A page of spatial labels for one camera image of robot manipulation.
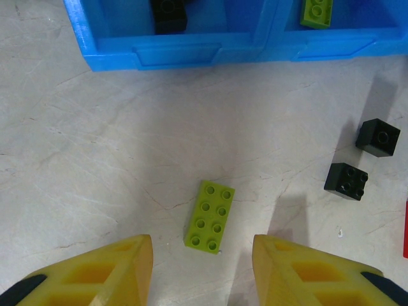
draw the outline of green lego brick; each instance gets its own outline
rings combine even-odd
[[[201,182],[184,245],[218,254],[235,190],[207,180]]]
[[[333,0],[303,0],[300,24],[320,30],[329,28],[332,21],[332,7]]]

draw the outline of blue storage tray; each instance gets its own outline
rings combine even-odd
[[[327,30],[300,25],[302,0],[192,0],[169,35],[154,35],[149,0],[64,2],[93,71],[408,54],[407,0],[334,0]]]

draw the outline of blue plastic bin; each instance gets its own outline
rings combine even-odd
[[[169,35],[154,35],[149,0],[64,2],[93,71],[408,54],[408,0],[334,0],[327,30],[300,25],[302,0],[192,0]]]

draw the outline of red object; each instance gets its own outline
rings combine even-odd
[[[408,201],[407,208],[405,210],[405,237],[404,237],[404,255],[405,258],[408,258]]]

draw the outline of black lego brick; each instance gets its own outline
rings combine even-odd
[[[156,34],[185,31],[187,13],[183,0],[150,0]]]
[[[324,189],[345,199],[360,201],[368,174],[346,163],[331,164]]]
[[[356,147],[377,157],[392,156],[400,132],[380,119],[365,121],[360,128]]]

